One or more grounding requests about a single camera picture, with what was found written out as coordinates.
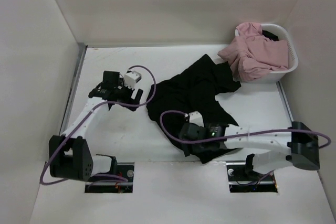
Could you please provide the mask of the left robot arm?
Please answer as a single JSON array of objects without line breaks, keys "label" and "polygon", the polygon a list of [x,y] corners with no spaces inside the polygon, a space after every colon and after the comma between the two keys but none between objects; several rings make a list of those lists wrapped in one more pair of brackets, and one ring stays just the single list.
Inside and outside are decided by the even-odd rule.
[{"label": "left robot arm", "polygon": [[87,103],[77,119],[61,135],[49,140],[50,175],[59,181],[78,180],[87,182],[94,175],[101,175],[106,181],[117,179],[118,168],[114,156],[92,156],[88,137],[99,121],[110,111],[114,104],[123,104],[135,111],[139,107],[143,90],[135,96],[135,85],[141,74],[128,70],[120,75],[115,71],[104,71],[102,81],[88,95]]}]

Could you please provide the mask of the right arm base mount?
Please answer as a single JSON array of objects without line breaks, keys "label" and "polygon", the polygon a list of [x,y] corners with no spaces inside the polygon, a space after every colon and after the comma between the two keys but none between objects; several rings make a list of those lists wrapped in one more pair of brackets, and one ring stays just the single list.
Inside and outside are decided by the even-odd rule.
[{"label": "right arm base mount", "polygon": [[229,191],[231,193],[277,193],[274,172],[259,174],[245,170],[244,162],[226,163]]}]

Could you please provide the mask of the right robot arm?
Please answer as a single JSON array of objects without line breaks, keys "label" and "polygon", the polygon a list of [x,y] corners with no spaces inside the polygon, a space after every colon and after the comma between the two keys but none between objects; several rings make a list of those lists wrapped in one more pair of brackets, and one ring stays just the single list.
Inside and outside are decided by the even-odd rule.
[{"label": "right robot arm", "polygon": [[320,169],[317,133],[301,122],[292,122],[287,129],[261,131],[232,124],[198,126],[185,123],[178,137],[188,141],[183,146],[186,154],[238,148],[264,150],[264,153],[252,153],[246,157],[243,172],[251,180],[288,166],[303,170]]}]

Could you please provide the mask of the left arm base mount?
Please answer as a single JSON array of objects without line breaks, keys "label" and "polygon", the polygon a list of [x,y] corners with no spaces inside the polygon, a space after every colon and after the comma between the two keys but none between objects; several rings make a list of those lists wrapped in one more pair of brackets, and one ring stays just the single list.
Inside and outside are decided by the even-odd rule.
[{"label": "left arm base mount", "polygon": [[118,163],[114,177],[94,175],[85,184],[87,194],[133,193],[135,163]]}]

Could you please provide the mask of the black trousers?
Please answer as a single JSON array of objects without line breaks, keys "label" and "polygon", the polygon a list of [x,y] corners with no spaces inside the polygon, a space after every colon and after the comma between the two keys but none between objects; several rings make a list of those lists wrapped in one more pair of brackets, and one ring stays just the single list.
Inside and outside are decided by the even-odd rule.
[{"label": "black trousers", "polygon": [[183,144],[174,138],[179,136],[185,123],[184,117],[162,113],[168,110],[184,113],[197,111],[202,115],[205,125],[237,125],[215,97],[220,93],[235,92],[240,87],[240,82],[234,80],[227,62],[216,64],[208,55],[203,55],[182,73],[151,86],[149,103],[146,105],[148,116],[161,129],[166,129],[171,134],[169,141],[181,150]]}]

